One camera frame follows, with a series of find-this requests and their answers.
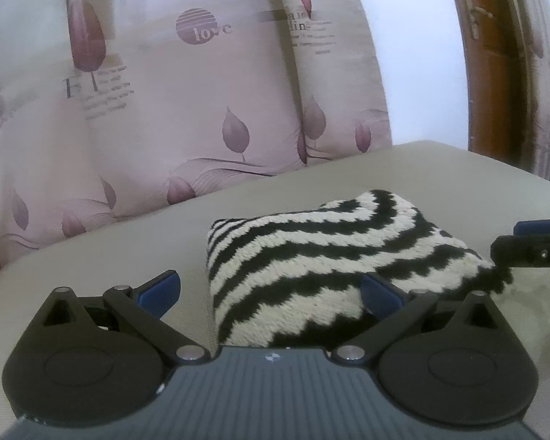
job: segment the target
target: folded towel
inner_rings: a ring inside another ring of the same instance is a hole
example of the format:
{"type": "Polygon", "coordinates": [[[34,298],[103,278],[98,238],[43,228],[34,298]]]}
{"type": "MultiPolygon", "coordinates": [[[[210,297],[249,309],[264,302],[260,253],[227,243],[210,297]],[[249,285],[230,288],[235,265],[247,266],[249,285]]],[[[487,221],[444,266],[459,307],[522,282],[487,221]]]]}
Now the folded towel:
{"type": "Polygon", "coordinates": [[[217,220],[207,268],[220,344],[328,350],[377,322],[361,301],[364,273],[450,300],[500,293],[512,280],[382,190],[305,212],[217,220]]]}

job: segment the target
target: metal screw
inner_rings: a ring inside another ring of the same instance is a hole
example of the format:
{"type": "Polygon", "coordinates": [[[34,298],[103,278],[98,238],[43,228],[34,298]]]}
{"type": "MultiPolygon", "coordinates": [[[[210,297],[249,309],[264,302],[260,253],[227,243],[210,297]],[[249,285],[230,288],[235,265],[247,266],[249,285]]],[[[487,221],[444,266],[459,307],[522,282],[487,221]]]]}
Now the metal screw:
{"type": "Polygon", "coordinates": [[[175,353],[183,361],[197,361],[204,357],[206,351],[198,345],[183,345],[175,353]]]}
{"type": "Polygon", "coordinates": [[[336,354],[345,361],[358,361],[365,357],[365,349],[358,345],[343,345],[336,349],[336,354]]]}

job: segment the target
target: black and white striped cloth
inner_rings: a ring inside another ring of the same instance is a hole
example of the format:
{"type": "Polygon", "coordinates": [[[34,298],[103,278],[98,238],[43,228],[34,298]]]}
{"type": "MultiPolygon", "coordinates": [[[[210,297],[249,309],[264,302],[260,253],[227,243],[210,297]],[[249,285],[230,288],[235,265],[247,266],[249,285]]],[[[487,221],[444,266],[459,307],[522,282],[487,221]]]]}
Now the black and white striped cloth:
{"type": "Polygon", "coordinates": [[[217,220],[207,268],[219,343],[264,347],[333,349],[374,325],[359,294],[367,272],[448,299],[511,282],[382,190],[312,211],[217,220]]]}

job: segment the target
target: door handle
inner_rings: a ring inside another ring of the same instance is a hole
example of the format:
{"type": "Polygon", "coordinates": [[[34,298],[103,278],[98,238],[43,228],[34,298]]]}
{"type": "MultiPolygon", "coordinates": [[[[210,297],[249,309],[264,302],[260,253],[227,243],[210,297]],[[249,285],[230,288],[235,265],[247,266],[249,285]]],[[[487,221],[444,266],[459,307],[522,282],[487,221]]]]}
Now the door handle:
{"type": "Polygon", "coordinates": [[[475,40],[479,39],[480,33],[479,33],[479,20],[477,19],[477,15],[482,14],[485,15],[487,18],[493,18],[493,13],[488,12],[486,9],[481,8],[480,6],[475,6],[473,3],[473,0],[465,0],[466,3],[466,10],[467,14],[469,15],[469,21],[470,21],[470,30],[473,35],[473,38],[475,40]]]}

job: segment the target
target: beige fabric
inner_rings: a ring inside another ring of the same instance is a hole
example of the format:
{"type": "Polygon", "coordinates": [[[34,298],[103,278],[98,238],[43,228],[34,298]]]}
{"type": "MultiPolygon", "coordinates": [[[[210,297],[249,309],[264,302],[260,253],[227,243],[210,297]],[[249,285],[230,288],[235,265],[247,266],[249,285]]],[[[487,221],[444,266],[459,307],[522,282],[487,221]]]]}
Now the beige fabric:
{"type": "MultiPolygon", "coordinates": [[[[550,217],[550,182],[433,142],[415,142],[318,165],[187,201],[31,254],[0,272],[0,376],[10,350],[56,286],[79,296],[147,281],[176,269],[183,294],[164,320],[213,347],[205,237],[219,217],[314,208],[368,189],[396,192],[443,229],[488,256],[496,236],[518,220],[550,217]]],[[[497,299],[537,361],[540,389],[528,423],[550,438],[550,270],[516,270],[497,299]]],[[[13,421],[0,384],[0,433],[13,421]]]]}

